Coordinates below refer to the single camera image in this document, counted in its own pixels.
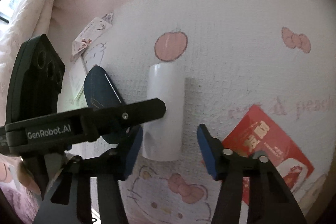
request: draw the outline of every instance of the cartoon nose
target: cartoon nose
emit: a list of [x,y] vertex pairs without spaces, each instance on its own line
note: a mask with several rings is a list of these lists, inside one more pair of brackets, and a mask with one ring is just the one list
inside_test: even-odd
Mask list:
[[171,209],[167,208],[167,207],[161,207],[160,208],[162,211],[164,211],[166,214],[171,214]]

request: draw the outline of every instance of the red envelope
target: red envelope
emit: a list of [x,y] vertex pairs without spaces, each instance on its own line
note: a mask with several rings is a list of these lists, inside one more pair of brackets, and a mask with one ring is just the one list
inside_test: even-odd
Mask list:
[[[314,167],[293,140],[257,105],[253,105],[233,131],[222,141],[225,148],[248,156],[263,150],[295,193]],[[249,204],[249,178],[243,181],[242,200]]]

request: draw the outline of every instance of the pink peach print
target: pink peach print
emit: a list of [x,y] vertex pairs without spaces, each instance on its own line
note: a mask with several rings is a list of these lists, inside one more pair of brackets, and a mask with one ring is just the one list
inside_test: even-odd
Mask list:
[[305,34],[293,33],[287,27],[282,28],[282,40],[288,48],[300,48],[304,53],[310,52],[310,41]]
[[188,37],[183,32],[166,32],[155,42],[154,51],[158,59],[165,62],[179,58],[188,45]]
[[168,180],[168,187],[175,194],[180,194],[182,201],[187,204],[193,204],[201,200],[204,191],[195,186],[187,185],[180,174],[173,174]]

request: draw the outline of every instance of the white paper roll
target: white paper roll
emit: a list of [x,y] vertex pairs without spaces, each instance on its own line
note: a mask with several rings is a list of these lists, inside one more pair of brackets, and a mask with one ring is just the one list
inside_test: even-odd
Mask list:
[[162,119],[143,126],[142,155],[150,160],[178,160],[182,146],[184,72],[174,63],[150,67],[147,99],[159,98],[166,104]]

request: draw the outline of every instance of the pink bow print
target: pink bow print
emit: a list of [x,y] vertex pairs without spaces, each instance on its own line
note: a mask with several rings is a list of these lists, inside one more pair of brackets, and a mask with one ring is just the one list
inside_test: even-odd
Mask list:
[[172,174],[168,180],[168,187],[175,194],[180,194],[182,201],[187,204],[193,204],[201,200],[204,191],[195,186],[187,185],[180,174]]
[[293,33],[287,27],[282,28],[282,40],[288,48],[300,48],[304,53],[310,52],[310,41],[305,34]]

